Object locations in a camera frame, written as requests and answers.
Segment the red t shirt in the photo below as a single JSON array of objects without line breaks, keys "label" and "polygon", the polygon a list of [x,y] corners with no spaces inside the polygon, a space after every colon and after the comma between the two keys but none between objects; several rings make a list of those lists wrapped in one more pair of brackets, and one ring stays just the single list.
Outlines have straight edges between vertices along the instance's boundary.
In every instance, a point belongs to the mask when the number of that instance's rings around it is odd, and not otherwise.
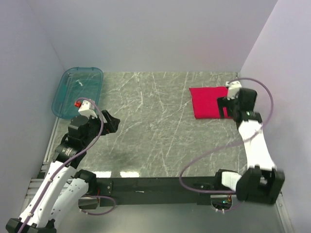
[{"label": "red t shirt", "polygon": [[[196,119],[221,119],[218,111],[217,98],[227,96],[227,88],[219,87],[192,87],[189,88],[193,114]],[[224,109],[227,119],[231,119]]]}]

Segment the teal transparent plastic bin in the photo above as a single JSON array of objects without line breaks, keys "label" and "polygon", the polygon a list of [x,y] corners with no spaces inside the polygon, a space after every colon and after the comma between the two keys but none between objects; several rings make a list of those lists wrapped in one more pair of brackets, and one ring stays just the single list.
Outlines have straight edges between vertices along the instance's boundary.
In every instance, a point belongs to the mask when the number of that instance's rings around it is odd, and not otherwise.
[{"label": "teal transparent plastic bin", "polygon": [[99,102],[104,74],[96,67],[73,67],[64,72],[52,102],[52,112],[61,119],[78,115],[74,106],[80,97]]}]

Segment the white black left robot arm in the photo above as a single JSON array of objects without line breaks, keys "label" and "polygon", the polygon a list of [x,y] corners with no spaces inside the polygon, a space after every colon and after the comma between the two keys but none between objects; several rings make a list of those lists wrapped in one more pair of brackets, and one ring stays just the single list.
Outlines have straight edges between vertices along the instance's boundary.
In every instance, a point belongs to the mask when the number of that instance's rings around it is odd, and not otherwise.
[{"label": "white black left robot arm", "polygon": [[30,204],[6,224],[9,233],[55,233],[78,199],[97,191],[96,174],[77,170],[86,149],[100,136],[115,133],[120,120],[103,110],[99,116],[76,116],[68,126],[49,170]]}]

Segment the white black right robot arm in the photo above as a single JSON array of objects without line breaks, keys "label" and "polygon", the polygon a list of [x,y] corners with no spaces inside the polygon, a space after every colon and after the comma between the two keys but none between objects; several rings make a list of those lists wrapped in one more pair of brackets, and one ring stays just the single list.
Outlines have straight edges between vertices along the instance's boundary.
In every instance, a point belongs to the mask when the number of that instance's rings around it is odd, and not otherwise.
[{"label": "white black right robot arm", "polygon": [[240,88],[234,98],[217,99],[220,115],[227,113],[237,125],[246,152],[247,170],[242,175],[218,170],[213,188],[220,194],[231,190],[240,201],[273,205],[284,184],[285,174],[277,170],[269,154],[261,129],[261,115],[254,111],[256,98],[255,90]]}]

